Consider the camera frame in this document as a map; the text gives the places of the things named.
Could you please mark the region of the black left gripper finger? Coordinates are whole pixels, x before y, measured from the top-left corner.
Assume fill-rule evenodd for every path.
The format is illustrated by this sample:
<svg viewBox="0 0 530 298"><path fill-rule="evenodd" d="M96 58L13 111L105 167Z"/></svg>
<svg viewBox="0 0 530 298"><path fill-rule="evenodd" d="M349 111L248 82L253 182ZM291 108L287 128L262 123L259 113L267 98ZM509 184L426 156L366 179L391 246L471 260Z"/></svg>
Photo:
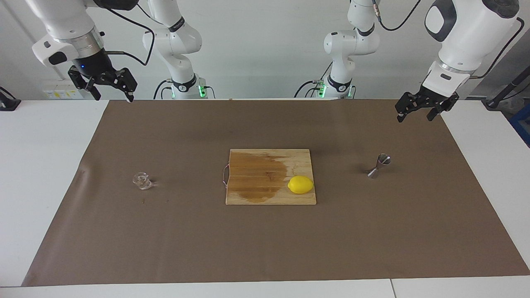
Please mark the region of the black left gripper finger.
<svg viewBox="0 0 530 298"><path fill-rule="evenodd" d="M460 98L459 95L456 93L456 101L454 102L449 102L449 103L444 102L442 104L438 104L438 103L433 103L432 101L429 101L429 107L431 107L431 110L426 116L428 121L433 121L437 115L445 111L450 111L454 107L456 102L459 100L459 98Z"/></svg>
<svg viewBox="0 0 530 298"><path fill-rule="evenodd" d="M424 96L405 92L395 104L396 119L399 123L402 123L409 113L424 108L426 108L426 98Z"/></svg>

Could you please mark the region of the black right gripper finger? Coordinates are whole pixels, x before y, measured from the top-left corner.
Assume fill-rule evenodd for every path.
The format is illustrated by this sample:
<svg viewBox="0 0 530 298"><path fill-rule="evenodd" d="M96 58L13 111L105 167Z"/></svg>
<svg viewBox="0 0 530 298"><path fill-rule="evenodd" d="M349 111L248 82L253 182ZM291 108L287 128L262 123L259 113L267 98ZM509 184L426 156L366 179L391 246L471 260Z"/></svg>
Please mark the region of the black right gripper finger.
<svg viewBox="0 0 530 298"><path fill-rule="evenodd" d="M132 103L137 81L128 68L110 70L99 75L100 84L111 86L125 94L127 102Z"/></svg>
<svg viewBox="0 0 530 298"><path fill-rule="evenodd" d="M72 65L70 66L68 70L68 75L74 84L74 86L78 90L85 90L91 94L91 96L96 100L99 101L101 98L101 93L98 91L98 89L94 86L95 79L92 77L89 78L89 81L85 81L83 75L81 72L77 69L76 66Z"/></svg>

